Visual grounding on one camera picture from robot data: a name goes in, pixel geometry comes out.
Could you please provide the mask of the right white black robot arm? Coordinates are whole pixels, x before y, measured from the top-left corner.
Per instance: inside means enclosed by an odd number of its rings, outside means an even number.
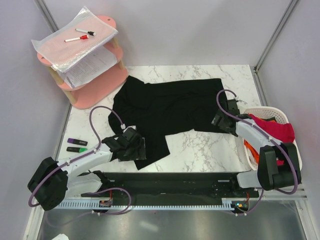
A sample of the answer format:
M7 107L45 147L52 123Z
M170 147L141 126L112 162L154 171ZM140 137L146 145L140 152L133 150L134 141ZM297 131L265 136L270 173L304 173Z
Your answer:
M217 102L218 111L212 125L241 138L257 152L258 161L252 170L240 172L229 184L235 197L242 196L247 188L265 191L276 190L294 194L301 183L300 157L293 128L290 123L278 123L252 113L241 114L236 100Z

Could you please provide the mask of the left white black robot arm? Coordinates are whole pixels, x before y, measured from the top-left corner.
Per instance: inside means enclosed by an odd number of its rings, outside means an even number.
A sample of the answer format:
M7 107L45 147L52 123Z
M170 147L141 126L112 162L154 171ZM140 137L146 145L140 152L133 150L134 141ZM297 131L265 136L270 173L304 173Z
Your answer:
M133 127L123 133L106 137L98 144L74 157L54 160L47 157L38 166L27 188L31 192L28 204L41 206L49 211L57 207L65 198L95 193L99 197L110 191L108 182L95 174L84 172L113 160L120 162L146 159L145 138Z

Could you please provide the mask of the black t shirt blue logo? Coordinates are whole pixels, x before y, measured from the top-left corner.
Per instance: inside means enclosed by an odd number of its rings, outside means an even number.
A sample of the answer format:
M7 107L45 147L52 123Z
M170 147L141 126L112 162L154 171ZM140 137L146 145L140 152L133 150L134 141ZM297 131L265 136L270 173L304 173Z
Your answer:
M227 97L220 78L144 83L129 76L113 98L115 114L108 123L115 134L126 126L136 126L145 138L146 159L135 161L141 170L170 155L166 136L195 130L221 133L211 124L219 110L216 99L224 106Z

